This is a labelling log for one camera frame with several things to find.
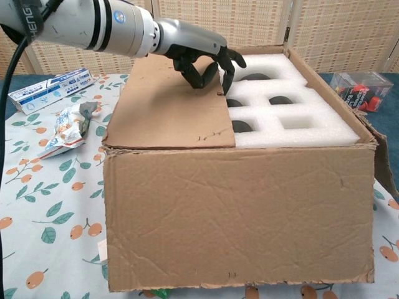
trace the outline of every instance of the black cable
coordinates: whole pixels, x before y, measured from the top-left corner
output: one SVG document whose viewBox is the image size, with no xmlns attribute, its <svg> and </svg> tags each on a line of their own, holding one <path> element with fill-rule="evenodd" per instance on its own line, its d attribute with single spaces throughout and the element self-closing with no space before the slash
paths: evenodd
<svg viewBox="0 0 399 299">
<path fill-rule="evenodd" d="M 52 12 L 55 12 L 60 6 L 63 0 L 49 0 L 46 4 L 46 8 L 42 12 L 43 22 L 45 22 Z M 6 76 L 4 78 L 4 84 L 2 86 L 0 95 L 0 186 L 2 180 L 2 172 L 4 169 L 4 156 L 6 154 L 6 105 L 8 91 L 11 84 L 12 75 L 17 67 L 18 61 L 24 53 L 25 48 L 28 46 L 27 37 L 24 37 L 18 44 L 17 49 L 12 56 L 10 64 L 7 69 Z M 3 282 L 3 267 L 2 267 L 2 243 L 0 234 L 0 299 L 4 299 L 4 282 Z"/>
</svg>

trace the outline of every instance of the cardboard box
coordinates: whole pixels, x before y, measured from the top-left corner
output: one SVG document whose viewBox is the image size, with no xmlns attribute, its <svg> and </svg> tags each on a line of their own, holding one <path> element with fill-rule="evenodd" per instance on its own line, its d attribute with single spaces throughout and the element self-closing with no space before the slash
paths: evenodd
<svg viewBox="0 0 399 299">
<path fill-rule="evenodd" d="M 373 282 L 375 137 L 294 50 L 239 51 L 284 52 L 360 141 L 238 150 L 218 76 L 136 61 L 103 141 L 111 291 Z"/>
<path fill-rule="evenodd" d="M 78 69 L 8 94 L 12 103 L 26 115 L 40 110 L 94 83 L 87 69 Z"/>
</svg>

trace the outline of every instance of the clear plastic container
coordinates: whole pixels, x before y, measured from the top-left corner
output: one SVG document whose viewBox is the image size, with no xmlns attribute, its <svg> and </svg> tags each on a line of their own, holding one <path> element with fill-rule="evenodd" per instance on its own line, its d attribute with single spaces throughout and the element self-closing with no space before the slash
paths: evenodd
<svg viewBox="0 0 399 299">
<path fill-rule="evenodd" d="M 352 108 L 376 112 L 393 84 L 377 72 L 334 73 L 330 86 Z"/>
</svg>

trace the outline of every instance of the toothpaste box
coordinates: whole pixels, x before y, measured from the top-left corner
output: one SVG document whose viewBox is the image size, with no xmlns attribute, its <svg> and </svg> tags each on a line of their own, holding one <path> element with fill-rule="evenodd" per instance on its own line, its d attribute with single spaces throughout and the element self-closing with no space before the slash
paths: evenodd
<svg viewBox="0 0 399 299">
<path fill-rule="evenodd" d="M 78 69 L 16 90 L 8 96 L 18 110 L 28 115 L 68 95 L 73 95 L 93 83 L 89 70 Z"/>
</svg>

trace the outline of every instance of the floral tablecloth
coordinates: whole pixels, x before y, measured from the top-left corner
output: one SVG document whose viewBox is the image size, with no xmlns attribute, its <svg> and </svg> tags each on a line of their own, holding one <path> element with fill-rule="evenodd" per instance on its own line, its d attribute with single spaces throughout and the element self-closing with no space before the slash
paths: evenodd
<svg viewBox="0 0 399 299">
<path fill-rule="evenodd" d="M 128 75 L 96 76 L 93 86 L 37 113 L 16 113 L 6 123 L 6 162 L 0 193 L 4 288 L 15 298 L 143 298 L 110 293 L 107 265 L 97 242 L 105 239 L 100 147 Z M 98 108 L 84 145 L 49 159 L 37 156 L 51 139 L 56 114 L 93 101 Z M 259 288 L 264 299 L 399 299 L 399 205 L 375 183 L 375 283 L 276 285 Z M 173 290 L 171 299 L 242 299 L 244 288 Z"/>
</svg>

